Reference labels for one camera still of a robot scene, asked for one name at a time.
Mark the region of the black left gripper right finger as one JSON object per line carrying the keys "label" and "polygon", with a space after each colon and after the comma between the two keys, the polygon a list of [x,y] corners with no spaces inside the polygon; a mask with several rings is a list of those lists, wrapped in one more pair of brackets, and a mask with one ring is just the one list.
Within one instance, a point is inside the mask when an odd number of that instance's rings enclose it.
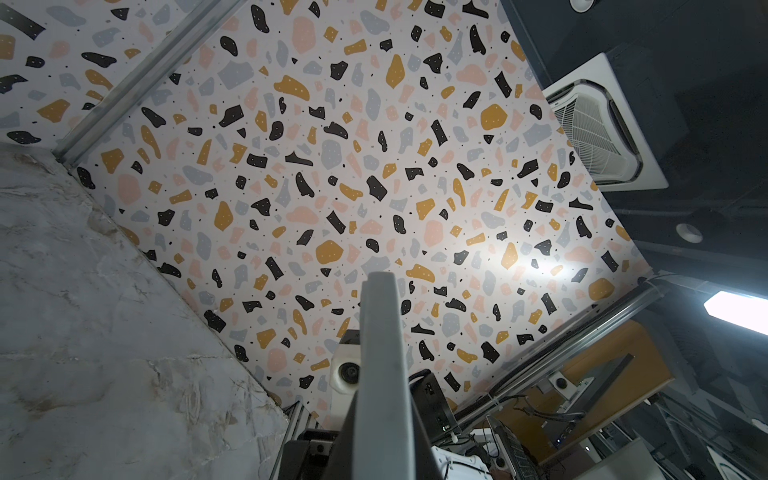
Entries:
{"label": "black left gripper right finger", "polygon": [[410,399],[411,437],[413,440],[413,478],[416,480],[442,480],[443,473],[432,452],[431,444],[419,415],[416,402]]}

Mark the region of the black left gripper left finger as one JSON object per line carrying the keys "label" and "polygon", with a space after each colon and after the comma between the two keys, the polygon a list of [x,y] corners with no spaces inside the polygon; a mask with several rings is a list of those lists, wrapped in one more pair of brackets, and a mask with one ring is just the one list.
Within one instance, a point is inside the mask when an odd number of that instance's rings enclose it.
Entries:
{"label": "black left gripper left finger", "polygon": [[354,395],[338,436],[334,440],[322,480],[352,480],[357,395]]}

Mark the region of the small phone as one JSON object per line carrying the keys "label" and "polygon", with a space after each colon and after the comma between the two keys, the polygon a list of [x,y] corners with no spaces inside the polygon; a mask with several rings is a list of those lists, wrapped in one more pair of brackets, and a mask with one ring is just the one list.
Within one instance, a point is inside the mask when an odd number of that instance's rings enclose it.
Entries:
{"label": "small phone", "polygon": [[374,272],[363,282],[362,369],[353,430],[354,479],[414,479],[415,441],[396,279]]}

